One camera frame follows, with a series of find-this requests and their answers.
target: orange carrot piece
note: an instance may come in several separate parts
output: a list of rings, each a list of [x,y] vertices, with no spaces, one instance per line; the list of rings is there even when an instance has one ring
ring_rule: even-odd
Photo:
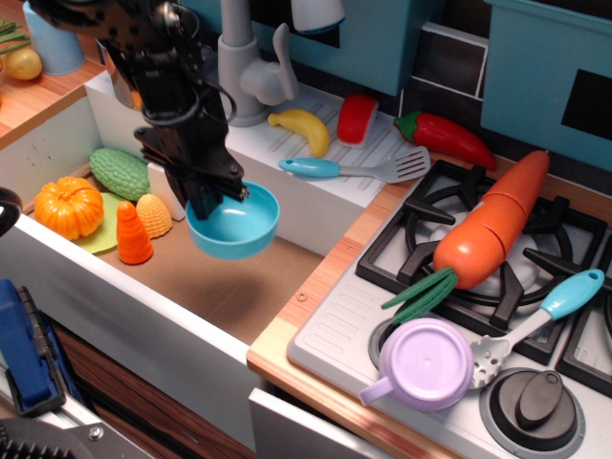
[[[119,260],[126,265],[139,265],[153,256],[151,238],[129,201],[117,207],[117,249]]]
[[[459,277],[456,288],[464,290],[493,274],[523,231],[549,164],[548,153],[537,150],[506,172],[466,220],[440,241],[434,269],[452,268]]]

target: toy pepper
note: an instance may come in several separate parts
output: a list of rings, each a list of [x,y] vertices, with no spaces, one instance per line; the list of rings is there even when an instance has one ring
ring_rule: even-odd
[[[471,289],[501,266],[536,204],[549,164],[548,153],[536,150],[489,189],[466,220],[438,244],[435,273],[384,303],[383,309],[405,303],[393,323],[422,316],[453,289]]]
[[[394,119],[393,125],[412,144],[495,170],[495,157],[485,143],[454,121],[431,113],[412,112]]]

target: wooden countertop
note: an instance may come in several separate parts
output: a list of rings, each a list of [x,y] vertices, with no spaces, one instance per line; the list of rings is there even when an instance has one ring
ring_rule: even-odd
[[[511,165],[508,161],[500,160],[497,170],[490,175],[496,179]],[[250,369],[264,379],[396,457],[457,458],[459,456],[423,435],[374,408],[362,406],[356,398],[292,364],[286,354],[287,344],[299,327],[375,235],[390,212],[402,201],[410,185],[411,183],[384,187],[259,336],[247,358]],[[557,195],[570,197],[574,208],[597,215],[606,220],[608,226],[612,226],[612,200],[608,196],[553,177],[547,179],[542,195],[549,199]]]
[[[0,20],[17,21],[27,33],[22,8],[21,1],[3,0]],[[96,40],[80,37],[79,42],[87,59],[80,69],[68,75],[41,74],[33,80],[20,81],[0,72],[0,150],[83,97],[83,83],[104,71]]]

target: screw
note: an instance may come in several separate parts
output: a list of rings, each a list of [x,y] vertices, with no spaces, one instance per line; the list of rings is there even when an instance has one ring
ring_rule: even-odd
[[[104,435],[104,429],[102,427],[96,426],[89,429],[89,439],[92,442],[96,442]]]

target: blue bowl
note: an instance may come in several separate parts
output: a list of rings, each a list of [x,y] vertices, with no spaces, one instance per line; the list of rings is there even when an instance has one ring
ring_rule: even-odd
[[[274,240],[280,205],[258,184],[245,182],[249,196],[243,202],[224,197],[206,220],[198,220],[191,203],[186,219],[194,244],[215,258],[240,260],[266,249]]]

